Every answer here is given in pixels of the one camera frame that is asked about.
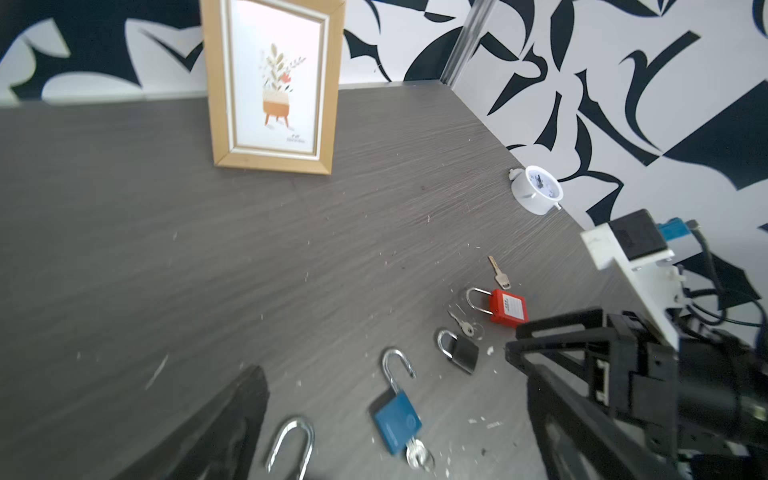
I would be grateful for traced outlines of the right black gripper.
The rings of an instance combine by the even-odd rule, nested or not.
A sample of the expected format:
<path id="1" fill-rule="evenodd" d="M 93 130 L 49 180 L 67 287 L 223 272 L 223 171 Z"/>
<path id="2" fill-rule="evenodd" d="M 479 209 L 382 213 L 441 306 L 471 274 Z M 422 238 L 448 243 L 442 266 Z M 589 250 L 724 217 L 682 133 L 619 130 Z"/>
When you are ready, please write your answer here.
<path id="1" fill-rule="evenodd" d="M 575 325 L 589 335 L 533 337 Z M 524 323 L 516 338 L 505 345 L 505 359 L 522 373 L 532 372 L 528 355 L 543 355 L 589 383 L 591 400 L 610 418 L 642 429 L 647 438 L 677 436 L 677 353 L 643 316 L 582 309 Z"/>

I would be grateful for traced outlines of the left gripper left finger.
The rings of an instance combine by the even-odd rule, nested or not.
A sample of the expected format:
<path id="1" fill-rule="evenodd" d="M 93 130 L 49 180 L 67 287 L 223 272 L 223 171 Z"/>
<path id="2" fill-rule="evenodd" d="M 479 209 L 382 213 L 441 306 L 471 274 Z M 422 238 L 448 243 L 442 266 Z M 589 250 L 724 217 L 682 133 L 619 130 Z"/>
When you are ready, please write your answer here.
<path id="1" fill-rule="evenodd" d="M 262 367 L 250 365 L 118 479 L 246 479 L 270 392 Z"/>

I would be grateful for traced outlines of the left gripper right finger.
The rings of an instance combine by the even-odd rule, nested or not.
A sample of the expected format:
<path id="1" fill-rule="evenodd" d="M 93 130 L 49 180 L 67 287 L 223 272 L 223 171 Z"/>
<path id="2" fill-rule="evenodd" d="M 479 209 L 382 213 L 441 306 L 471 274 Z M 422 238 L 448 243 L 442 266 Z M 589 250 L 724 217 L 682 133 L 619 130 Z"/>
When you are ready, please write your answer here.
<path id="1" fill-rule="evenodd" d="M 549 479 L 679 479 L 543 365 L 528 374 L 528 413 Z"/>

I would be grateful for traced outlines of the large blue padlock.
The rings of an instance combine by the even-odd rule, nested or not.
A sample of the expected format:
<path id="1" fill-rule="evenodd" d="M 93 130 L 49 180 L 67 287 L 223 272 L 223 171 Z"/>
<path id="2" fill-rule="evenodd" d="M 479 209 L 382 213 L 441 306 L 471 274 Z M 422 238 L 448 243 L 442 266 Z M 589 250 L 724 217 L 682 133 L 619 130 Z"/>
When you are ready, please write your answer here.
<path id="1" fill-rule="evenodd" d="M 302 415 L 292 416 L 281 424 L 274 435 L 264 468 L 269 473 L 274 472 L 279 457 L 288 452 L 293 461 L 291 479 L 307 479 L 315 448 L 316 432 L 312 422 Z"/>

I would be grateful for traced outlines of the red padlock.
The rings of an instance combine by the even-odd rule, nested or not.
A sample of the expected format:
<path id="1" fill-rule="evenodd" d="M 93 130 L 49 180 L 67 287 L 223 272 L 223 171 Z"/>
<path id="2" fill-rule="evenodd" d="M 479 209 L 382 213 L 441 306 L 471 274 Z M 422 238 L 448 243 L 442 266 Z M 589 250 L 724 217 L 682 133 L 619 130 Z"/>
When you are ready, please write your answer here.
<path id="1" fill-rule="evenodd" d="M 473 294 L 485 296 L 487 306 L 476 305 L 473 302 Z M 525 298 L 513 295 L 505 290 L 495 289 L 493 291 L 486 291 L 471 287 L 466 290 L 465 299 L 472 310 L 488 315 L 492 323 L 517 328 L 529 322 Z"/>

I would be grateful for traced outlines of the small black padlock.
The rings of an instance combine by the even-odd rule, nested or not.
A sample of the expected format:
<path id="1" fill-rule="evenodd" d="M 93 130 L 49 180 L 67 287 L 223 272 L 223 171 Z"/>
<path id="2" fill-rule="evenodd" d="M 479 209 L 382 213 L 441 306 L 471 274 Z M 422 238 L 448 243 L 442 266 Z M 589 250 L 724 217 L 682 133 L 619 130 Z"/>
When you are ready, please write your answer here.
<path id="1" fill-rule="evenodd" d="M 479 358 L 479 347 L 464 336 L 457 336 L 448 329 L 440 329 L 436 335 L 438 350 L 456 367 L 472 375 Z"/>

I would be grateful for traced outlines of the silver brass key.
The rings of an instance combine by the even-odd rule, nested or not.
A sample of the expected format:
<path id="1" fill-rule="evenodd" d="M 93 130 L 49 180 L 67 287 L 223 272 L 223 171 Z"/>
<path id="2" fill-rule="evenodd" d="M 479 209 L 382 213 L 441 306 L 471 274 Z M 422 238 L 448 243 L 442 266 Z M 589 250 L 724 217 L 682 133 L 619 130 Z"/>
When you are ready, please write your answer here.
<path id="1" fill-rule="evenodd" d="M 488 260 L 494 270 L 494 279 L 498 284 L 498 286 L 503 290 L 509 290 L 511 288 L 509 277 L 501 270 L 500 266 L 498 265 L 496 259 L 493 256 L 489 255 Z"/>

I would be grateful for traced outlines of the small blue padlock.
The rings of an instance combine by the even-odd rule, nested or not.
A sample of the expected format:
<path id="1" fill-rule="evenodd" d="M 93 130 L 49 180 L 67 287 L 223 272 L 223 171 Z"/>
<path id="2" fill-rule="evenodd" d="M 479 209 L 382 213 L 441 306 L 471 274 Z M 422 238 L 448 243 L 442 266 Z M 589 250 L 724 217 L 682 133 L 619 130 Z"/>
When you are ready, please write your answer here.
<path id="1" fill-rule="evenodd" d="M 393 359 L 401 361 L 412 379 L 417 378 L 412 363 L 400 349 L 385 349 L 381 369 L 388 389 L 371 404 L 369 413 L 389 455 L 403 457 L 411 469 L 432 473 L 434 456 L 418 437 L 422 420 L 392 373 L 390 361 Z"/>

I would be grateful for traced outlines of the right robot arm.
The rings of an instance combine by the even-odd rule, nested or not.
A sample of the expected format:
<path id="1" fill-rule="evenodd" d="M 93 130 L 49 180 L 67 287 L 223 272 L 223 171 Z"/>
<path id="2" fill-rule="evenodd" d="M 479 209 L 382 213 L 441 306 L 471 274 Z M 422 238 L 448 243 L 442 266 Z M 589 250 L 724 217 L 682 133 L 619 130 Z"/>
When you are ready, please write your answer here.
<path id="1" fill-rule="evenodd" d="M 767 475 L 767 358 L 725 331 L 674 348 L 594 308 L 520 326 L 505 357 L 551 479 Z"/>

